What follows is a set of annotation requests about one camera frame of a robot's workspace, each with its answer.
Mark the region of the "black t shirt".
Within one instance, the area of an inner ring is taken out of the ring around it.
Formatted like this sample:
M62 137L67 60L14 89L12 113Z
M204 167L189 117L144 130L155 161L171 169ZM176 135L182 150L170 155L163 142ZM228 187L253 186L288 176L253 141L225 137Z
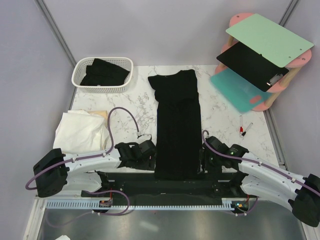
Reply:
M193 69L148 77L157 107L158 179L185 180L197 176L202 148L198 80Z

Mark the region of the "white t shirt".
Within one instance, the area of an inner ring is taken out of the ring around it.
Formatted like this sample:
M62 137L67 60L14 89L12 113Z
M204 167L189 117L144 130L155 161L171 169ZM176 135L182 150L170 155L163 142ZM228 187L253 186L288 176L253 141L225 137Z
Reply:
M108 135L106 120L96 112L82 109L64 112L55 131L53 148L66 154L104 150Z

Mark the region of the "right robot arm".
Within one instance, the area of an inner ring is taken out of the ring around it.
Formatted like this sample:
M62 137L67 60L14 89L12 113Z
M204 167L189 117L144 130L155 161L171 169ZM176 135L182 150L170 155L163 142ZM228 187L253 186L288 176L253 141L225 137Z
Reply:
M277 167L238 144L228 147L216 137L203 138L209 159L220 166L236 170L229 191L235 197L243 194L263 198L292 212L310 227L320 224L320 178L305 177Z

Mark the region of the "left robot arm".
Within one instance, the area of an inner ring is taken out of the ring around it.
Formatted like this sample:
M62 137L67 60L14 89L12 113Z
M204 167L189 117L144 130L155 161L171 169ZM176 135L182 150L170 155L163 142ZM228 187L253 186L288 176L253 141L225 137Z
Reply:
M104 197L110 191L109 183L102 179L104 172L122 169L153 171L156 152L151 140L121 142L112 150L90 153L64 154L60 148L55 148L33 166L34 189L40 198L81 191Z

